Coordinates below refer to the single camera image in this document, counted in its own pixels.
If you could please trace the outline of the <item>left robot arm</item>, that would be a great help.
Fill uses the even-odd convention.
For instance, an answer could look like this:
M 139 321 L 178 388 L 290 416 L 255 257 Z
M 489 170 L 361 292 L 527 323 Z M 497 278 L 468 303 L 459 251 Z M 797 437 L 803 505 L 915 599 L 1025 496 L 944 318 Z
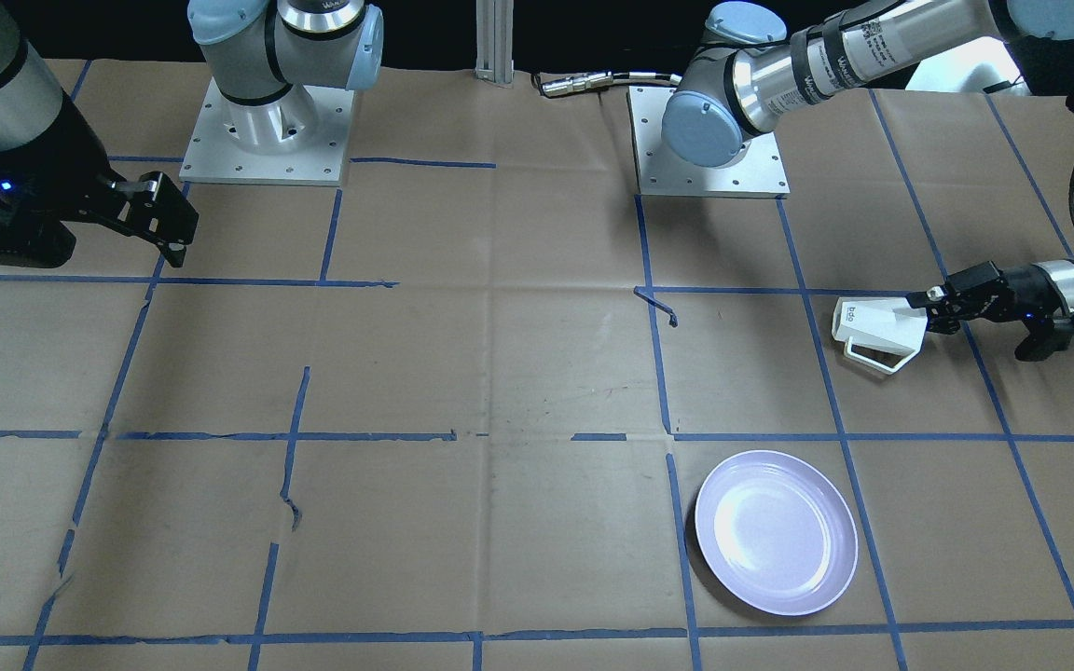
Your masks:
M 966 90 L 975 73 L 952 62 L 955 52 L 1024 38 L 1074 41 L 1074 1 L 869 1 L 796 33 L 770 9 L 723 3 L 669 94 L 662 138 L 687 164 L 724 169 L 793 110 L 908 69 L 916 88 Z M 1074 116 L 1074 90 L 1066 107 Z M 1074 338 L 1074 258 L 1008 268 L 983 262 L 903 298 L 840 298 L 832 335 L 850 360 L 891 374 L 929 333 L 954 335 L 977 319 L 1022 324 L 1019 361 L 1065 351 Z

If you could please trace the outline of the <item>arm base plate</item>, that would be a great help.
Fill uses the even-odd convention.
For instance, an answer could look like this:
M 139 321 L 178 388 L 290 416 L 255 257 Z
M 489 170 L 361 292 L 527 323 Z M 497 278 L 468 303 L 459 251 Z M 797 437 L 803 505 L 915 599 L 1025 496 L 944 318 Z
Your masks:
M 212 81 L 179 177 L 195 184 L 340 187 L 355 110 L 352 90 L 295 86 L 244 106 Z
M 690 164 L 662 140 L 662 116 L 672 89 L 632 86 L 627 98 L 639 192 L 645 196 L 788 196 L 789 180 L 773 133 L 751 138 L 732 164 Z

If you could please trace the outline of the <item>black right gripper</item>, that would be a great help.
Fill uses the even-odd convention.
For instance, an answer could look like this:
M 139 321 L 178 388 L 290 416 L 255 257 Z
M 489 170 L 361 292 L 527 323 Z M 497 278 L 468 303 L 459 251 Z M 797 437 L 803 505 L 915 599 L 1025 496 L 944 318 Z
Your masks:
M 76 249 L 67 221 L 146 240 L 180 268 L 200 214 L 162 171 L 117 180 L 79 112 L 60 112 L 41 135 L 0 152 L 0 265 L 55 268 Z

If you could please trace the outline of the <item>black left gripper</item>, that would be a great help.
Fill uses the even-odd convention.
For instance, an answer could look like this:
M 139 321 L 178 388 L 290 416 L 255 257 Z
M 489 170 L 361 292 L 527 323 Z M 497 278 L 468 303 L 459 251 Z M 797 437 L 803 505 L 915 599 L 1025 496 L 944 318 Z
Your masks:
M 1022 362 L 1041 362 L 1065 351 L 1074 338 L 1074 263 L 1039 262 L 1001 269 L 984 262 L 947 277 L 946 285 L 906 295 L 908 306 L 926 311 L 925 330 L 955 335 L 963 322 L 1021 322 L 1027 336 L 1014 350 Z

